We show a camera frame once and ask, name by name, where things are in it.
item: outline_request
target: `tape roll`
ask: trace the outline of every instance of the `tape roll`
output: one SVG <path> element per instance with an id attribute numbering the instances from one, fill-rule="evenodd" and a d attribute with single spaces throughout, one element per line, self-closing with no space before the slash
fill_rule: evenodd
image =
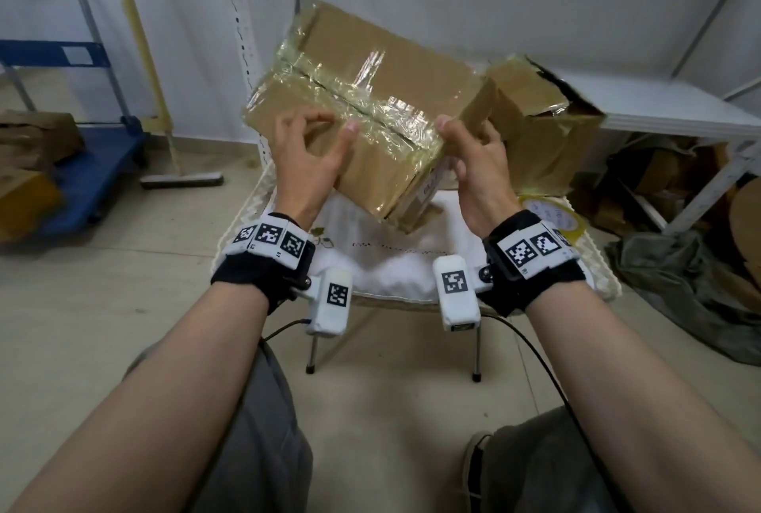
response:
<path id="1" fill-rule="evenodd" d="M 524 209 L 553 223 L 571 244 L 576 244 L 587 229 L 584 220 L 573 209 L 546 196 L 522 195 L 518 201 Z"/>

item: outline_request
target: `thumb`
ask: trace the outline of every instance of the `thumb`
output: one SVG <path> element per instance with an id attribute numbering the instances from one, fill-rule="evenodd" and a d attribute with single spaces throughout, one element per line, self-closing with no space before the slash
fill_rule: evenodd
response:
<path id="1" fill-rule="evenodd" d="M 471 158 L 481 146 L 461 120 L 441 115 L 436 119 L 436 128 L 445 141 L 454 145 L 456 155 L 464 160 Z"/>
<path id="2" fill-rule="evenodd" d="M 354 142 L 357 139 L 357 133 L 359 132 L 359 125 L 356 120 L 350 120 L 343 128 L 338 132 L 336 140 L 330 147 L 330 150 L 325 154 L 325 160 L 330 164 L 331 168 L 338 171 L 343 164 L 343 159 L 346 154 L 351 150 Z"/>

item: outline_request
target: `black cable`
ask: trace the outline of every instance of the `black cable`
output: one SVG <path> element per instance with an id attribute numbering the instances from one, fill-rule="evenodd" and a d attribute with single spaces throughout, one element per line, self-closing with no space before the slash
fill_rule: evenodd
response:
<path id="1" fill-rule="evenodd" d="M 533 344 L 531 344 L 531 342 L 528 340 L 526 335 L 521 333 L 518 330 L 518 327 L 513 325 L 510 321 L 503 319 L 502 317 L 498 317 L 497 315 L 482 314 L 481 316 L 498 320 L 503 325 L 510 327 L 513 333 L 518 335 L 523 340 L 523 342 L 528 345 L 528 348 L 531 349 L 531 352 L 537 357 L 539 362 L 544 367 L 544 370 L 547 372 L 547 375 L 549 375 L 550 381 L 552 381 L 553 385 L 555 385 L 555 388 L 557 389 L 558 394 L 560 395 L 560 398 L 563 401 L 563 405 L 566 406 L 566 411 L 571 416 L 571 419 L 576 425 L 576 429 L 578 429 L 579 435 L 581 435 L 581 438 L 584 440 L 584 443 L 587 446 L 589 455 L 590 457 L 592 457 L 592 462 L 595 464 L 595 468 L 597 469 L 597 472 L 600 474 L 600 477 L 602 477 L 603 482 L 605 483 L 605 487 L 608 489 L 608 493 L 610 494 L 610 498 L 613 499 L 614 505 L 622 513 L 624 513 L 624 511 L 625 513 L 634 513 L 634 509 L 629 503 L 629 500 L 626 499 L 620 487 L 618 486 L 618 483 L 616 483 L 616 481 L 610 476 L 610 472 L 608 471 L 607 467 L 605 467 L 605 464 L 603 463 L 603 461 L 600 459 L 600 457 L 597 456 L 597 453 L 592 448 L 592 444 L 589 442 L 589 439 L 585 435 L 584 429 L 581 428 L 581 423 L 578 422 L 578 419 L 576 418 L 576 413 L 574 413 L 573 409 L 571 408 L 571 403 L 568 402 L 568 398 L 566 397 L 566 394 L 563 393 L 563 390 L 560 388 L 560 384 L 555 379 L 555 375 L 553 375 L 553 372 L 550 370 L 549 366 L 542 358 L 542 355 L 539 354 L 539 351 L 537 351 L 537 348 Z"/>
<path id="2" fill-rule="evenodd" d="M 309 325 L 309 323 L 311 323 L 311 322 L 312 322 L 312 320 L 311 320 L 311 319 L 299 319 L 299 320 L 292 320 L 292 321 L 291 321 L 290 323 L 288 323 L 287 325 L 283 325 L 283 326 L 281 326 L 281 327 L 280 327 L 280 328 L 279 328 L 277 331 L 275 331 L 273 334 L 271 334 L 271 335 L 268 335 L 268 336 L 264 337 L 264 340 L 265 340 L 265 341 L 269 341 L 269 340 L 270 340 L 270 339 L 271 339 L 273 336 L 277 336 L 277 335 L 280 335 L 280 333 L 282 333 L 284 330 L 288 329 L 290 326 L 294 326 L 294 325 Z"/>

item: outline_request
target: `floor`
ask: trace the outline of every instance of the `floor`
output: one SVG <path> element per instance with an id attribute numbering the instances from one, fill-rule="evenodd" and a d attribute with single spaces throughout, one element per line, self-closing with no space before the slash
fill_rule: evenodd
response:
<path id="1" fill-rule="evenodd" d="M 226 183 L 143 191 L 128 177 L 99 226 L 0 251 L 0 509 L 208 285 L 217 239 L 258 169 L 185 156 L 191 170 L 223 170 Z M 151 169 L 169 169 L 165 153 Z M 761 368 L 707 349 L 630 289 L 612 306 L 761 446 Z M 288 303 L 265 332 L 305 313 Z M 528 320 L 517 322 L 536 343 Z M 528 347 L 489 319 L 483 382 L 471 383 L 473 336 L 444 333 L 437 315 L 354 307 L 346 335 L 321 341 L 314 375 L 304 373 L 310 341 L 299 328 L 272 341 L 314 450 L 310 511 L 462 510 L 470 435 L 559 404 Z"/>

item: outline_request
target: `white shelf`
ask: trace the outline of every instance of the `white shelf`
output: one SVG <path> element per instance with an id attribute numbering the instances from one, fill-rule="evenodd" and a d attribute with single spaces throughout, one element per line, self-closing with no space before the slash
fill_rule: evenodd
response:
<path id="1" fill-rule="evenodd" d="M 606 129 L 761 139 L 761 119 L 678 79 L 551 70 L 608 115 Z"/>

